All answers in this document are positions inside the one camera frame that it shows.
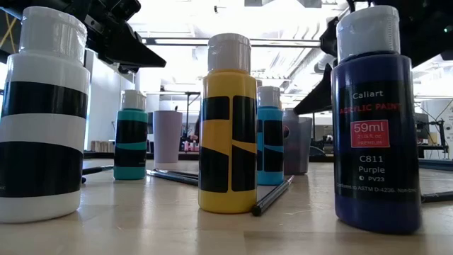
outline wooden table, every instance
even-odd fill
[[[94,159],[84,167],[112,163]],[[197,168],[196,161],[180,162],[181,171]],[[109,171],[87,179],[75,213],[0,225],[0,254],[453,254],[451,202],[424,205],[423,228],[412,236],[373,234],[338,221],[332,164],[310,164],[262,217],[204,212],[196,187],[154,177],[115,181]],[[421,183],[424,193],[453,190],[453,175],[422,170]],[[259,196],[269,189],[260,187]]]

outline ceiling light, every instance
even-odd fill
[[[145,91],[146,95],[199,95],[200,92],[181,92],[181,91]]]
[[[209,38],[142,38],[146,45],[158,46],[207,46]],[[269,40],[251,39],[252,47],[290,47],[290,48],[318,48],[319,40]]]

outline yellow paint bottle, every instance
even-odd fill
[[[246,213],[256,203],[256,80],[250,40],[226,33],[208,42],[203,79],[198,204]]]

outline acrylic paint bottle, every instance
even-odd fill
[[[125,90],[118,111],[113,176],[117,180],[143,179],[147,164],[147,97],[140,91]]]
[[[198,204],[214,213],[245,213],[256,203],[256,80],[242,35],[208,42],[203,79]]]
[[[420,226],[411,60],[398,11],[362,9],[337,26],[333,70],[335,204],[349,225],[407,234]]]
[[[283,125],[280,88],[258,87],[258,185],[280,185],[283,175]]]
[[[0,121],[0,222],[46,220],[80,204],[89,71],[86,28],[45,7],[23,11]]]

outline purple paint bottle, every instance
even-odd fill
[[[411,60],[400,55],[398,11],[375,6],[337,26],[333,70],[336,214],[392,234],[421,223]]]

